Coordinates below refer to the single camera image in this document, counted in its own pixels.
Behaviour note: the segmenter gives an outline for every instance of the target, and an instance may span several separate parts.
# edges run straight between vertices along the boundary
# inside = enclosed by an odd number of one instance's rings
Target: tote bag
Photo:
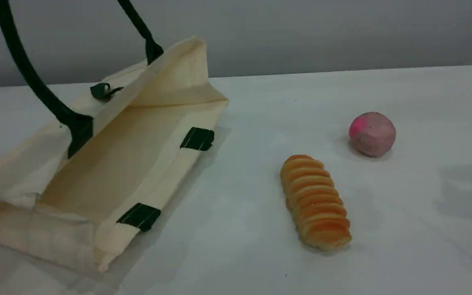
[[[35,75],[8,1],[0,1],[0,25],[21,73],[57,118],[0,159],[0,245],[106,271],[211,146],[228,101],[208,82],[206,44],[193,37],[163,53],[145,34],[148,60],[68,108]]]

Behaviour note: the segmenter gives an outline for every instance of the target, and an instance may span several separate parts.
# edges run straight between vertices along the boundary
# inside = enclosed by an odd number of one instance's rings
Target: bag handle
[[[147,55],[147,63],[150,65],[151,62],[163,54],[163,48],[152,39],[152,34],[141,17],[139,17],[136,9],[132,6],[132,3],[129,0],[118,0],[118,2],[120,3],[121,8],[123,8],[123,11],[128,15],[132,24],[138,30],[139,35],[145,39],[145,54]]]
[[[127,13],[131,22],[137,28],[138,32],[146,40],[145,52],[148,64],[163,54],[161,46],[152,39],[152,34],[139,17],[129,0],[118,0],[121,7]],[[72,142],[68,149],[69,159],[79,151],[82,146],[93,135],[93,120],[91,116],[79,114],[68,108],[63,102],[54,95],[52,91],[43,83],[39,75],[36,73],[32,63],[23,48],[23,44],[19,39],[14,17],[10,8],[9,0],[0,0],[0,28],[5,38],[8,50],[17,65],[17,68],[30,89],[36,94],[41,102],[56,116],[58,121],[63,125],[67,125],[72,136]]]

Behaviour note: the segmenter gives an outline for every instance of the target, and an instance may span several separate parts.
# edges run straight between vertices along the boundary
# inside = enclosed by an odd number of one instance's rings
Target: wall
[[[208,42],[211,76],[472,64],[472,0],[131,0],[163,48]],[[47,83],[144,58],[115,0],[11,0]],[[0,33],[0,86],[22,84]]]

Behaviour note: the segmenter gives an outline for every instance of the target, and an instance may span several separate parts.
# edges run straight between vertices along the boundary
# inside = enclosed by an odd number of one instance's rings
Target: bread
[[[293,155],[283,164],[280,176],[287,208],[305,244],[337,250],[351,241],[347,211],[322,162]]]

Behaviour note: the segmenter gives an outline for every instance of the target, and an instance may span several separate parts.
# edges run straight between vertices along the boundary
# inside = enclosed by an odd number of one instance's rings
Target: ball
[[[396,137],[397,131],[391,120],[378,112],[361,114],[349,127],[352,147],[370,157],[387,153]]]

